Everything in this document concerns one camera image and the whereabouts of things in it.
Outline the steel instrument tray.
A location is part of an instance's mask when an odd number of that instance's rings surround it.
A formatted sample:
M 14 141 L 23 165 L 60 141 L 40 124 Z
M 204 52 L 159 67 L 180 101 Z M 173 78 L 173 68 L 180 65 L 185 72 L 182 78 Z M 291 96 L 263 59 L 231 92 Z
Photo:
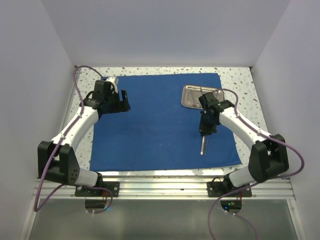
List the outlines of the steel instrument tray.
M 218 88 L 187 84 L 182 89 L 181 105 L 186 108 L 202 110 L 199 97 L 210 92 L 219 102 L 225 100 L 224 92 Z

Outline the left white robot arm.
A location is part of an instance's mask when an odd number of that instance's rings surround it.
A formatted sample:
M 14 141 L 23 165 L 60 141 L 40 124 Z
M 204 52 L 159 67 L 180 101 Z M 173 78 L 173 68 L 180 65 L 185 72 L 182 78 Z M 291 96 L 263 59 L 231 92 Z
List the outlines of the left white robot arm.
M 127 112 L 131 109 L 125 89 L 118 90 L 116 76 L 97 80 L 65 126 L 52 140 L 42 141 L 37 148 L 38 176 L 68 186 L 86 186 L 92 196 L 103 193 L 104 184 L 97 172 L 80 168 L 76 149 L 88 130 L 106 114 Z

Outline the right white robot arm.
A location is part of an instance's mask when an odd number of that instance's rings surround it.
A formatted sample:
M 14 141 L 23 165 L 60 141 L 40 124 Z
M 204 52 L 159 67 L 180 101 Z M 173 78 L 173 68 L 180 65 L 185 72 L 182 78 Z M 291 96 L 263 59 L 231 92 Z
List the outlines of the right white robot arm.
M 222 125 L 240 138 L 250 150 L 248 164 L 224 176 L 223 181 L 212 184 L 227 196 L 235 196 L 241 187 L 250 183 L 263 183 L 289 169 L 285 140 L 280 135 L 271 136 L 243 117 L 229 100 L 218 101 L 213 92 L 199 97 L 202 107 L 198 131 L 202 137 L 201 155 L 206 151 L 207 138 Z

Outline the blue surgical cloth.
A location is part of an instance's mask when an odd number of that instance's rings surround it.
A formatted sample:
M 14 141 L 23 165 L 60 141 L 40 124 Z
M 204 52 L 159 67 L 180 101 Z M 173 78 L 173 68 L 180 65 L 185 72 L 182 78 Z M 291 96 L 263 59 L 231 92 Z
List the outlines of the blue surgical cloth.
M 181 104 L 186 85 L 220 88 L 216 73 L 121 76 L 130 110 L 103 115 L 93 128 L 90 169 L 157 171 L 241 163 L 233 133 L 218 126 L 201 155 L 201 113 Z

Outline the steel tweezers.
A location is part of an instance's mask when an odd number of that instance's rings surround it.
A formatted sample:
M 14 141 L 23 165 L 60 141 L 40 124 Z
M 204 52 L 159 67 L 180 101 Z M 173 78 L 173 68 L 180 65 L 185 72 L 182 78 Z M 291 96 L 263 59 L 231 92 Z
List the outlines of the steel tweezers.
M 201 148 L 200 148 L 200 155 L 203 156 L 205 154 L 205 145 L 206 145 L 206 137 L 202 136 L 201 138 Z
M 205 135 L 205 136 L 203 137 L 203 155 L 204 155 L 204 156 L 206 155 L 206 151 L 207 151 L 208 138 L 209 138 L 208 135 Z

